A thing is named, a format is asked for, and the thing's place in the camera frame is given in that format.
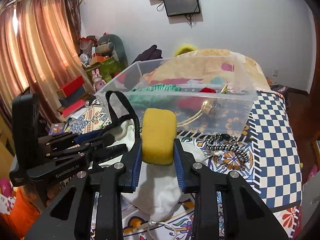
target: black and white braided rope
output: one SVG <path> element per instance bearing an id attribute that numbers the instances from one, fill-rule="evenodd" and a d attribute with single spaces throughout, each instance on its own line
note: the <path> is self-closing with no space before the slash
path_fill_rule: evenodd
<path id="1" fill-rule="evenodd" d="M 221 144 L 221 141 L 228 141 L 229 144 Z M 211 151 L 231 151 L 234 152 L 241 163 L 247 163 L 249 157 L 246 150 L 242 147 L 240 148 L 237 144 L 237 139 L 228 134 L 214 134 L 206 139 L 205 147 L 207 150 Z"/>

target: yellow sponge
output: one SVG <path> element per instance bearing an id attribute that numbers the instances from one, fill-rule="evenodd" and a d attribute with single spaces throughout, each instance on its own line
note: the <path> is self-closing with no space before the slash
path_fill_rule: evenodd
<path id="1" fill-rule="evenodd" d="M 148 108 L 142 123 L 142 160 L 158 165 L 171 164 L 176 136 L 176 115 L 169 110 Z"/>

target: clear plastic box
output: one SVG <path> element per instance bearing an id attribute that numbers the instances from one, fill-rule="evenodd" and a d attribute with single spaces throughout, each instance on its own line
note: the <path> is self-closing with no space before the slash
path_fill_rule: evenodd
<path id="1" fill-rule="evenodd" d="M 156 84 L 174 84 L 179 91 L 132 91 Z M 219 93 L 226 84 L 227 93 Z M 203 88 L 217 93 L 200 92 Z M 237 137 L 241 135 L 252 104 L 258 98 L 252 81 L 236 56 L 176 57 L 135 62 L 96 93 L 107 114 L 105 93 L 108 90 L 121 91 L 126 95 L 140 124 L 147 108 L 167 109 L 177 116 L 180 123 L 177 130 L 228 133 Z M 121 114 L 125 110 L 115 95 L 110 98 L 110 104 L 117 109 L 118 117 L 124 114 Z"/>

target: electrical socket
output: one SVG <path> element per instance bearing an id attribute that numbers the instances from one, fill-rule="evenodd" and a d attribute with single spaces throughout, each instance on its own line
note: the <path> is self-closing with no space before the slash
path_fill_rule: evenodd
<path id="1" fill-rule="evenodd" d="M 277 77 L 278 74 L 279 74 L 279 70 L 278 70 L 278 69 L 275 69 L 275 70 L 273 71 L 273 76 L 274 76 L 274 77 Z"/>

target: pink bunny toy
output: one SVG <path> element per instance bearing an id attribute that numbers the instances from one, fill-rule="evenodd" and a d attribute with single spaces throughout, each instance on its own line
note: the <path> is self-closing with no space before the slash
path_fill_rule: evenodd
<path id="1" fill-rule="evenodd" d="M 96 69 L 96 71 L 92 70 L 92 81 L 95 92 L 99 91 L 106 84 L 106 81 L 102 79 L 98 69 Z"/>

